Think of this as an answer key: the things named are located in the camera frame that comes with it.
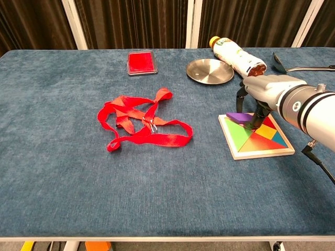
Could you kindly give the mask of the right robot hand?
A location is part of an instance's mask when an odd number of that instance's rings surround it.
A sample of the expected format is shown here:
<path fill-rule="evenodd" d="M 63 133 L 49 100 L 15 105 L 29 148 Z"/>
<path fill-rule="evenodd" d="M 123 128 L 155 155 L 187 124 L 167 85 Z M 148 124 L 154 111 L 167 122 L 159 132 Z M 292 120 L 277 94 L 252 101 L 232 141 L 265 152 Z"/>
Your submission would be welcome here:
<path fill-rule="evenodd" d="M 265 118 L 279 107 L 279 99 L 286 91 L 305 86 L 304 80 L 288 75 L 258 75 L 249 76 L 240 83 L 236 95 L 236 110 L 242 112 L 243 101 L 246 95 L 251 95 L 256 100 L 256 110 L 246 127 L 255 130 L 261 126 Z"/>

